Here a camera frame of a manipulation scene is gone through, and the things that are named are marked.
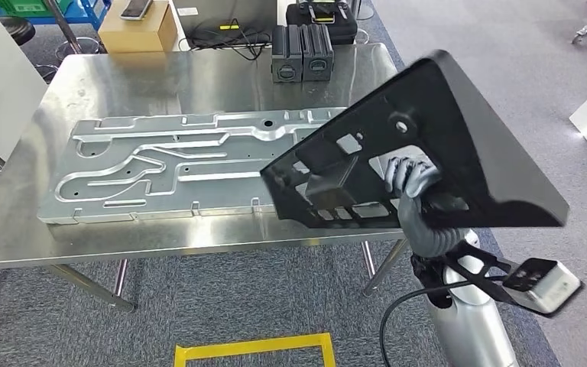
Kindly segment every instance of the phone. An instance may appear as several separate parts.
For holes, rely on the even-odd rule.
[[[120,18],[126,21],[140,21],[148,12],[152,0],[129,0],[127,8],[120,13]]]

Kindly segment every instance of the table leg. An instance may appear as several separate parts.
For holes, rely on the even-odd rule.
[[[122,296],[122,286],[125,284],[125,274],[127,273],[127,265],[129,260],[124,258],[120,261],[120,265],[118,266],[118,273],[115,275],[115,288],[114,294],[116,297]]]
[[[54,0],[44,0],[44,4],[46,8],[53,13],[53,18],[55,18],[55,22],[60,27],[60,31],[64,34],[66,41],[68,41],[69,45],[73,49],[75,54],[82,53],[82,47],[77,42],[77,37],[73,33],[73,30],[70,29],[68,22],[66,21],[64,14],[60,10],[60,6]]]
[[[366,296],[371,295],[372,292],[374,292],[375,289],[377,289],[377,287],[379,287],[379,284],[381,284],[381,281],[384,280],[384,277],[386,276],[386,274],[388,274],[388,272],[391,270],[393,265],[395,265],[395,263],[399,259],[399,256],[402,253],[404,253],[404,249],[406,248],[407,245],[408,245],[407,239],[398,239],[395,242],[392,250],[388,253],[388,256],[386,256],[386,259],[384,260],[384,262],[381,263],[381,266],[379,266],[379,269],[377,269],[377,271],[374,271],[374,274],[372,274],[370,281],[363,289],[364,295],[366,295]],[[365,242],[365,243],[362,242],[362,248],[364,249],[364,254],[366,253],[366,251],[365,251],[366,247],[368,249],[368,254],[366,255],[366,262],[368,262],[368,258],[370,258],[370,264],[368,266],[368,273],[371,274],[371,268],[374,269],[375,267],[374,267],[374,264],[372,264],[372,258],[370,256],[370,247],[367,242]]]
[[[48,265],[45,268],[58,277],[64,278],[84,291],[102,299],[106,303],[116,306],[119,310],[126,312],[134,311],[135,306],[133,303],[123,300],[69,265]]]
[[[368,241],[361,242],[361,250],[365,259],[365,267],[368,270],[368,279],[372,279],[375,276],[375,262],[372,261],[372,255],[370,255],[370,243]]]

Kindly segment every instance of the yellow tape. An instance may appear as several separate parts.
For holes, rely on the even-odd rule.
[[[332,339],[329,333],[287,336],[250,342],[214,344],[211,346],[177,346],[174,351],[174,367],[186,367],[186,362],[194,359],[240,356],[243,354],[273,352],[276,350],[319,346],[325,367],[336,367]]]

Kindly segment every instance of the black cable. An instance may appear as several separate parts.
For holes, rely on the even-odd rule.
[[[494,277],[486,277],[485,279],[489,281],[503,281],[506,278],[505,275],[502,276],[494,276]],[[458,288],[458,287],[465,287],[466,285],[472,285],[471,281],[458,281],[456,283],[446,284],[439,287],[433,288],[424,288],[418,289],[417,291],[410,292],[404,296],[399,297],[395,300],[388,308],[386,312],[384,312],[384,317],[381,319],[381,325],[379,326],[379,348],[381,349],[381,357],[384,359],[384,365],[386,367],[391,367],[390,361],[388,361],[388,353],[386,352],[386,345],[385,345],[385,333],[386,333],[386,323],[388,322],[388,318],[391,316],[391,313],[403,302],[407,300],[421,296],[422,294],[428,294],[433,292],[440,292],[440,291],[447,291],[449,289]]]
[[[206,50],[206,49],[217,49],[220,47],[230,47],[233,51],[235,51],[239,56],[244,57],[246,60],[248,61],[253,61],[256,60],[258,57],[260,57],[260,55],[262,54],[263,49],[271,42],[271,35],[268,32],[260,32],[260,31],[255,31],[255,32],[248,32],[248,30],[250,28],[247,28],[246,31],[247,33],[244,32],[244,30],[242,29],[242,27],[239,25],[239,21],[237,18],[233,18],[230,21],[229,27],[232,29],[232,27],[236,25],[237,26],[237,30],[239,31],[240,35],[236,36],[236,37],[228,37],[224,34],[220,34],[218,32],[215,31],[211,31],[210,29],[201,29],[199,31],[204,31],[206,33],[210,33],[213,34],[215,36],[217,36],[219,38],[219,40],[214,40],[216,41],[215,44],[207,44],[207,45],[203,45],[203,46],[198,46],[198,47],[194,47],[193,50]],[[252,36],[259,36],[259,35],[265,35],[267,38],[267,41],[264,43],[258,43],[258,37],[255,38],[254,42],[251,42],[248,38],[252,37]],[[201,38],[197,38],[197,37],[193,37],[193,36],[187,36],[186,38],[189,38],[191,40],[195,40],[195,41],[207,41],[205,39],[201,39]],[[246,43],[246,46],[243,47],[245,49],[248,50],[248,52],[251,54],[250,57],[246,56],[245,54],[243,54],[242,52],[239,52],[237,45],[233,45],[230,44],[234,41],[237,40],[242,40]]]

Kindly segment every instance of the metal sheet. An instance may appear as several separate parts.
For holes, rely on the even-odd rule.
[[[394,230],[312,230],[273,213],[47,225],[37,218],[79,120],[349,106],[396,73],[381,44],[336,47],[329,82],[271,81],[271,50],[73,55],[51,83],[0,174],[0,268],[282,245],[398,239]]]
[[[37,217],[72,224],[273,212],[260,169],[342,110],[79,121]]]

